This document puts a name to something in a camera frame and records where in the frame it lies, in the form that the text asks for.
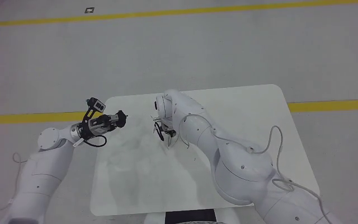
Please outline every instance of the yellow floor stripe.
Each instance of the yellow floor stripe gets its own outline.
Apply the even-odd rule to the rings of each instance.
[[[0,124],[40,123],[40,122],[73,122],[82,120],[85,111],[43,114],[9,114],[0,115]]]
[[[286,2],[286,3],[273,3],[273,4],[255,4],[249,6],[189,8],[183,10],[163,10],[163,11],[152,11],[152,12],[134,12],[134,13],[120,13],[120,14],[109,14],[109,15],[78,16],[78,17],[67,17],[67,18],[40,18],[40,19],[33,19],[33,20],[0,21],[0,26],[52,24],[58,22],[83,22],[83,21],[94,21],[94,20],[115,20],[120,18],[173,16],[173,15],[214,13],[214,12],[271,10],[271,9],[279,9],[279,8],[330,6],[330,5],[352,4],[352,3],[358,3],[358,0],[319,0],[319,1],[311,1],[311,2]]]
[[[358,110],[358,100],[290,102],[291,113],[315,111]]]
[[[358,100],[289,102],[288,107],[291,113],[358,110]],[[84,114],[84,111],[79,111],[65,113],[0,115],[0,124],[74,122],[82,120]]]

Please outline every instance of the cable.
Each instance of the cable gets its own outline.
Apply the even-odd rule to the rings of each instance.
[[[18,164],[17,174],[16,174],[16,178],[15,178],[15,189],[14,189],[13,194],[12,194],[12,197],[11,197],[11,199],[9,200],[9,202],[7,203],[7,205],[5,205],[4,207],[0,208],[0,211],[2,211],[2,210],[4,210],[4,209],[6,209],[7,207],[9,207],[9,205],[11,204],[10,201],[12,201],[12,200],[15,198],[16,193],[17,193],[18,177],[20,176],[20,171],[21,171],[21,164],[27,161],[27,160],[21,161],[21,156],[20,156],[20,154],[17,153],[17,152],[14,152],[14,154],[12,154],[12,160],[13,160],[15,163]]]
[[[183,120],[184,120],[184,122],[186,121],[186,118],[187,118],[188,116],[198,116],[199,118],[203,118],[204,120],[206,120],[206,122],[209,124],[211,133],[212,133],[213,136],[215,136],[216,138],[219,138],[219,139],[221,139],[221,140],[225,140],[225,141],[228,141],[228,142],[233,142],[233,143],[236,143],[236,144],[238,144],[238,145],[240,145],[240,146],[246,148],[246,146],[244,146],[243,144],[241,144],[241,143],[239,143],[239,142],[236,142],[236,141],[231,140],[231,139],[222,138],[222,137],[217,136],[217,135],[213,132],[213,129],[212,129],[213,126],[212,126],[212,124],[207,120],[207,118],[204,118],[203,116],[201,116],[201,115],[199,115],[199,114],[188,114],[188,115],[184,116],[184,117],[180,120],[180,122],[179,122],[179,127],[178,127],[179,131],[178,131],[178,134],[179,134],[180,140],[187,146],[187,148],[190,147],[190,143],[189,143],[189,141],[188,141],[188,142],[185,142],[185,141],[183,140],[183,138],[181,137],[181,135],[180,135],[180,125],[182,124]]]
[[[200,118],[203,118],[203,119],[206,120],[206,122],[210,125],[210,128],[213,127],[212,124],[207,120],[207,118],[204,118],[203,116],[201,116],[201,115],[199,115],[199,114],[188,114],[188,115],[184,116],[184,117],[180,120],[180,122],[179,122],[178,134],[179,134],[180,140],[181,140],[185,145],[187,145],[187,148],[189,148],[190,143],[189,143],[189,141],[188,141],[188,142],[185,142],[185,141],[183,140],[183,138],[181,137],[181,134],[180,134],[180,125],[181,125],[181,123],[183,122],[183,120],[184,120],[184,122],[185,122],[185,120],[186,120],[186,118],[187,118],[188,116],[198,116],[198,117],[200,117]],[[272,131],[273,131],[274,128],[277,128],[277,129],[279,130],[280,134],[281,134],[281,143],[280,143],[279,153],[277,154],[277,161],[276,161],[277,173],[278,173],[278,175],[281,177],[281,179],[278,179],[278,178],[272,179],[273,185],[275,185],[276,187],[280,188],[281,190],[284,190],[284,191],[287,191],[287,192],[293,192],[293,191],[295,190],[295,189],[293,188],[293,186],[295,186],[295,187],[300,188],[300,189],[303,189],[303,190],[305,190],[306,192],[310,193],[311,195],[315,196],[315,197],[318,199],[319,207],[320,207],[320,209],[321,209],[321,212],[322,212],[323,216],[325,217],[325,219],[327,220],[327,222],[328,222],[329,224],[332,224],[332,222],[328,219],[328,217],[326,216],[326,214],[325,214],[325,212],[324,212],[324,210],[323,210],[322,198],[321,198],[318,194],[316,194],[314,191],[312,191],[312,190],[310,190],[310,189],[308,189],[308,188],[306,188],[306,187],[304,187],[304,186],[302,186],[302,185],[300,185],[300,184],[297,184],[297,183],[293,182],[291,179],[286,178],[286,177],[281,173],[281,171],[280,171],[280,166],[279,166],[279,161],[280,161],[280,155],[281,155],[281,152],[282,152],[282,146],[283,146],[283,143],[284,143],[284,135],[283,135],[282,130],[281,130],[280,127],[278,127],[278,126],[276,126],[276,125],[272,126],[272,127],[271,127],[271,130],[270,130],[270,136],[269,136],[269,138],[268,138],[268,143],[267,143],[266,148],[265,148],[263,151],[261,151],[261,152],[253,152],[253,154],[257,154],[257,155],[263,154],[263,153],[265,153],[265,152],[269,149],[270,144],[271,144]],[[236,142],[236,141],[231,140],[231,139],[226,139],[226,138],[222,138],[222,137],[217,136],[217,135],[213,132],[213,129],[211,129],[211,133],[212,133],[213,136],[216,137],[216,138],[219,138],[219,139],[222,139],[222,140],[225,140],[225,141],[229,141],[229,142],[233,142],[233,143],[236,143],[236,144],[238,144],[238,145],[240,145],[240,146],[243,146],[244,148],[247,148],[246,146],[244,146],[243,144],[241,144],[241,143],[239,143],[239,142]],[[288,186],[288,188],[284,188],[284,187],[278,185],[278,184],[276,183],[277,181],[284,183],[286,186]]]
[[[93,146],[93,147],[96,147],[96,148],[103,147],[103,146],[105,146],[105,145],[107,144],[107,138],[106,138],[105,136],[99,135],[99,136],[96,136],[96,137],[102,137],[102,138],[104,138],[104,139],[105,139],[105,142],[104,142],[103,144],[100,144],[100,145],[91,144],[91,143],[87,142],[86,140],[83,140],[83,142],[86,143],[86,144],[89,145],[89,146]]]
[[[280,134],[281,134],[281,145],[280,145],[280,147],[282,147],[282,144],[284,142],[284,136],[282,134],[281,128],[279,128],[278,126],[274,125],[274,126],[271,127],[270,136],[268,138],[268,143],[267,143],[266,148],[261,152],[253,152],[252,154],[263,154],[269,149],[269,146],[271,144],[272,131],[274,130],[274,128],[277,128],[279,130]]]

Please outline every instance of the white table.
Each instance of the white table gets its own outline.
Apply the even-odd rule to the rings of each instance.
[[[279,87],[275,85],[186,91],[232,134],[266,147],[270,128],[284,134],[281,171],[319,193],[306,153]],[[91,211],[96,216],[234,207],[216,192],[205,155],[178,141],[173,147],[153,134],[158,94],[112,97],[105,114],[128,114],[122,129],[106,134],[93,178]],[[280,136],[269,153],[276,162]]]

